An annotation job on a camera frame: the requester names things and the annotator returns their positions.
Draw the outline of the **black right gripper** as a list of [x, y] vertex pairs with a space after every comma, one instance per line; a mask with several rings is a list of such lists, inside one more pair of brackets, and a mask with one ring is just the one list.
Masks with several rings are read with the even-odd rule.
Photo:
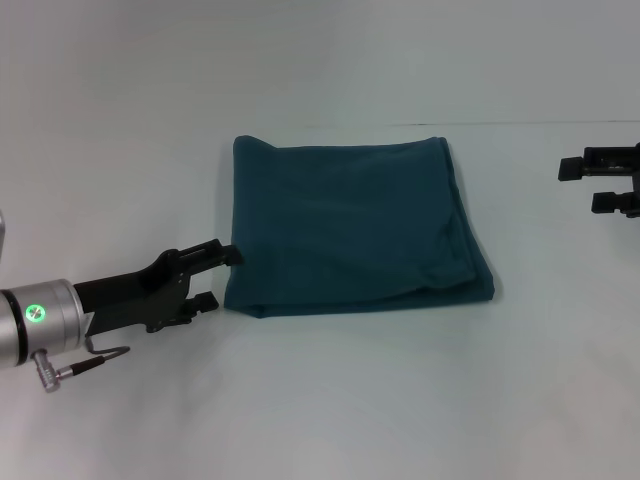
[[632, 147], [586, 147], [579, 157], [560, 161], [559, 180], [581, 180], [583, 177], [631, 176], [632, 191], [594, 193], [591, 212], [614, 213], [616, 210], [627, 218], [639, 217], [640, 170], [639, 145]]

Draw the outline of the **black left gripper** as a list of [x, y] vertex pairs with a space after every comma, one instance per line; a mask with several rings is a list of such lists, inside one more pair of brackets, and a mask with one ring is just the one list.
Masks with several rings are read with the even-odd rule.
[[189, 281], [185, 274], [243, 263], [236, 246], [213, 239], [181, 251], [167, 250], [137, 272], [78, 283], [74, 288], [82, 308], [93, 315], [86, 334], [95, 336], [137, 324], [155, 333], [189, 324], [199, 314], [217, 310], [219, 303], [213, 293], [186, 299]]

